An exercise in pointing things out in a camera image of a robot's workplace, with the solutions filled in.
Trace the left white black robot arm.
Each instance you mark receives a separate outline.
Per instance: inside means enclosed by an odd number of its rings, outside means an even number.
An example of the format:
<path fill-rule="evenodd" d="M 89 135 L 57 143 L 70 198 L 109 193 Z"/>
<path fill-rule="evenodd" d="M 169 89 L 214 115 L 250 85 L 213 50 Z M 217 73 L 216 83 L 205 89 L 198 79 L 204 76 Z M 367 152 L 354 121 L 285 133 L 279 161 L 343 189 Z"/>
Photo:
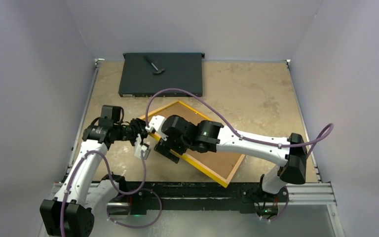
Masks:
<path fill-rule="evenodd" d="M 90 192 L 90 186 L 101 161 L 107 162 L 106 153 L 116 141 L 129 141 L 136 156 L 144 161 L 150 152 L 143 142 L 148 136 L 146 122 L 140 118 L 124 121 L 124 109 L 104 105 L 101 115 L 84 130 L 78 156 L 62 187 L 52 199 L 45 199 L 39 208 L 46 232 L 55 237 L 87 237 L 95 221 L 96 207 L 113 199 L 121 202 L 140 191 L 128 191 L 123 178 L 108 179 Z"/>

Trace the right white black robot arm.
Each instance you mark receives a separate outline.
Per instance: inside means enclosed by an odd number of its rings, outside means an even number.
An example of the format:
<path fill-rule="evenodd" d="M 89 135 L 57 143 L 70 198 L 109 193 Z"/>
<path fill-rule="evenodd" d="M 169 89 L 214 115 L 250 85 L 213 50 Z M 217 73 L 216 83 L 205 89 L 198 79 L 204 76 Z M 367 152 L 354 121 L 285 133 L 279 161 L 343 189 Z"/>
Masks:
<path fill-rule="evenodd" d="M 307 151 L 303 138 L 293 133 L 286 137 L 268 137 L 237 132 L 220 122 L 202 120 L 194 124 L 178 115 L 153 116 L 146 126 L 149 133 L 160 136 L 160 153 L 183 155 L 187 150 L 198 153 L 238 153 L 261 158 L 275 164 L 257 188 L 260 199 L 269 201 L 287 184 L 306 182 Z"/>

